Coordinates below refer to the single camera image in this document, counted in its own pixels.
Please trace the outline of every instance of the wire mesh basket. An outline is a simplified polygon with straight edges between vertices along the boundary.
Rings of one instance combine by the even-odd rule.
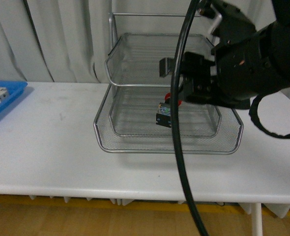
[[[171,136],[171,129],[156,124],[158,105],[168,88],[118,87],[109,121],[119,136]],[[216,135],[221,115],[217,107],[183,102],[179,106],[183,136],[211,138]]]
[[[170,87],[171,75],[159,78],[159,61],[173,58],[179,35],[124,34],[110,52],[106,71],[115,86]],[[212,60],[211,43],[202,35],[189,35],[186,51]]]
[[[132,87],[120,91],[121,88],[113,87],[111,89],[112,87],[112,85],[109,85],[94,121],[94,129],[100,147],[107,152],[174,153],[171,129],[156,125],[155,115],[147,116],[148,124],[145,125],[146,128],[143,127],[144,124],[140,124],[140,122],[145,122],[145,118],[141,117],[141,115],[144,115],[147,111],[139,113],[143,109],[138,107],[138,103],[134,103],[134,95],[139,94],[143,89],[143,94],[145,94],[148,88]],[[163,98],[166,91],[162,88],[156,89],[157,95],[160,97],[161,93]],[[129,108],[133,105],[136,106],[131,111],[123,111],[124,105]],[[198,128],[192,130],[191,133],[189,129],[184,129],[185,131],[181,133],[183,153],[230,154],[235,152],[239,146],[243,130],[243,124],[235,110],[223,107],[212,110],[205,106],[201,106],[199,109],[202,111],[189,114],[189,116],[191,119],[198,119],[198,117],[208,114],[207,118],[203,118],[200,126],[200,128],[207,130],[208,133],[201,135],[203,132],[199,132]],[[183,130],[185,124],[182,123],[181,118],[179,120],[180,128]]]

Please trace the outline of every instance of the red object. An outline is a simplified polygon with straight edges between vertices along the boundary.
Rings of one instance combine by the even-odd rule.
[[[165,101],[167,100],[167,99],[169,99],[170,98],[170,96],[171,96],[171,93],[167,93],[166,94],[166,96],[165,96]],[[182,100],[178,100],[178,106],[180,106],[182,104]]]

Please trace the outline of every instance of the wooden floor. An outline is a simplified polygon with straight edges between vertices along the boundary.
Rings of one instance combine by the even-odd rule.
[[[211,236],[251,236],[251,217],[238,206],[199,206]],[[290,236],[290,213],[263,210],[264,236]],[[0,196],[0,236],[196,236],[187,206],[163,203]]]

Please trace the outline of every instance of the table leg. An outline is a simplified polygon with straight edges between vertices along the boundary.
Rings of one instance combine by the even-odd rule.
[[[263,236],[261,203],[252,203],[251,208],[252,236]]]

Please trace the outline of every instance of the blue tray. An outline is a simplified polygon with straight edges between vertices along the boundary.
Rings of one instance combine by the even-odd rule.
[[[9,93],[9,97],[0,103],[0,112],[18,98],[26,86],[26,82],[0,81],[0,87],[6,87]]]

